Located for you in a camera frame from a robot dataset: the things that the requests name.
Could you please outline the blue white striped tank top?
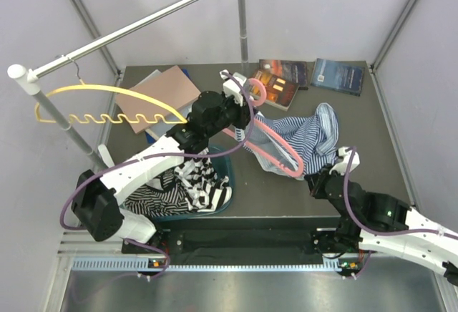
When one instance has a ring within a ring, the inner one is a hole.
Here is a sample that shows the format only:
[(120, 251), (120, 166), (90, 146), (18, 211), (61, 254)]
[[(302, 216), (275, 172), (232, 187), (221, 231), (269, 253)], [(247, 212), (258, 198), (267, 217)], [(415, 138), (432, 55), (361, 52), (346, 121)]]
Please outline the blue white striped tank top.
[[(279, 134), (301, 157), (304, 171), (302, 176), (296, 178), (297, 180), (303, 180), (306, 175), (315, 174), (322, 167), (332, 165), (337, 160), (339, 128), (336, 113), (331, 105), (319, 104), (314, 115), (310, 117), (270, 120), (258, 112), (255, 118)], [(289, 169), (297, 169), (297, 162), (288, 151), (258, 127), (254, 127), (248, 141)]]

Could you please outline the pink plastic hanger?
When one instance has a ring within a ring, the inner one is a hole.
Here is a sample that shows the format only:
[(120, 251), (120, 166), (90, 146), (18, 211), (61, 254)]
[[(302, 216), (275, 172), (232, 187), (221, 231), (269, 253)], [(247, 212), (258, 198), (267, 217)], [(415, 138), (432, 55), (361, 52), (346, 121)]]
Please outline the pink plastic hanger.
[[(265, 99), (266, 99), (265, 87), (263, 86), (263, 84), (259, 80), (254, 79), (254, 78), (247, 79), (247, 83), (249, 83), (249, 84), (251, 84), (251, 85), (253, 85), (253, 86), (258, 88), (258, 90), (260, 91), (260, 97), (256, 101), (252, 101), (250, 99), (250, 97), (244, 97), (245, 98), (245, 102), (252, 103), (253, 106), (255, 106), (255, 107), (261, 106), (265, 102)], [(242, 93), (243, 94), (246, 93), (244, 88), (242, 88)], [(253, 118), (252, 126), (256, 126), (259, 129), (261, 129), (262, 131), (264, 131), (264, 133), (269, 135), (271, 138), (273, 138), (274, 141), (277, 144), (279, 144), (282, 148), (287, 150), (289, 152), (289, 154), (291, 155), (291, 157), (296, 160), (297, 165), (298, 165), (297, 169), (295, 171), (292, 171), (291, 169), (286, 167), (284, 164), (281, 164), (281, 162), (279, 160), (277, 160), (276, 158), (274, 158), (272, 155), (269, 155), (266, 151), (264, 151), (261, 148), (257, 147), (253, 143), (249, 142), (248, 141), (248, 138), (249, 138), (248, 135), (246, 135), (245, 138), (243, 139), (244, 142), (240, 142), (240, 145), (246, 145), (252, 151), (258, 153), (261, 157), (265, 158), (271, 164), (275, 165), (278, 169), (283, 171), (287, 176), (294, 177), (294, 178), (298, 178), (298, 177), (302, 176), (303, 170), (304, 170), (304, 164), (303, 164), (303, 160), (298, 155), (298, 153), (279, 134), (274, 132), (270, 127), (268, 127), (267, 125), (263, 124), (261, 121), (257, 120), (256, 118)]]

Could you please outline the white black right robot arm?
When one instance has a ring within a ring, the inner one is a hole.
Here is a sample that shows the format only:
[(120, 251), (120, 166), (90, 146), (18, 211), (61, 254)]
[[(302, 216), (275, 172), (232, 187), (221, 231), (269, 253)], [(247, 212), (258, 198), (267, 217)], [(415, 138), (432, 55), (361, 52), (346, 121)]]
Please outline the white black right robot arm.
[(327, 200), (340, 215), (332, 233), (316, 236), (324, 252), (384, 253), (401, 258), (457, 284), (457, 233), (428, 219), (391, 195), (369, 192), (325, 167), (306, 176), (310, 194)]

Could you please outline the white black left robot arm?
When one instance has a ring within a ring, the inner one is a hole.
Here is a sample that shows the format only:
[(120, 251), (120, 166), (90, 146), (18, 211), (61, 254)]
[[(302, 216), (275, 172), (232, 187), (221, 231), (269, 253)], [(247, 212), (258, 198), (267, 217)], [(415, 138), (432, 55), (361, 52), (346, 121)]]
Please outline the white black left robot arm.
[(205, 91), (184, 122), (130, 160), (98, 173), (83, 172), (70, 198), (71, 210), (97, 242), (113, 236), (137, 241), (155, 252), (162, 235), (147, 217), (120, 209), (134, 191), (187, 158), (202, 158), (211, 137), (229, 126), (242, 128), (254, 118), (247, 93)]

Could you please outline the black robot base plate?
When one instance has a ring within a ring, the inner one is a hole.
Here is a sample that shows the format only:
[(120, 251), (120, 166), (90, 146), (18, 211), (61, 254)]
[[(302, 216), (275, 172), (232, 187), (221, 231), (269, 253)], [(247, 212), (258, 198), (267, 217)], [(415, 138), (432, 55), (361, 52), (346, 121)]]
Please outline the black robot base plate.
[(146, 242), (170, 255), (200, 249), (287, 249), (302, 253), (356, 253), (357, 246), (335, 234), (337, 217), (163, 218)]

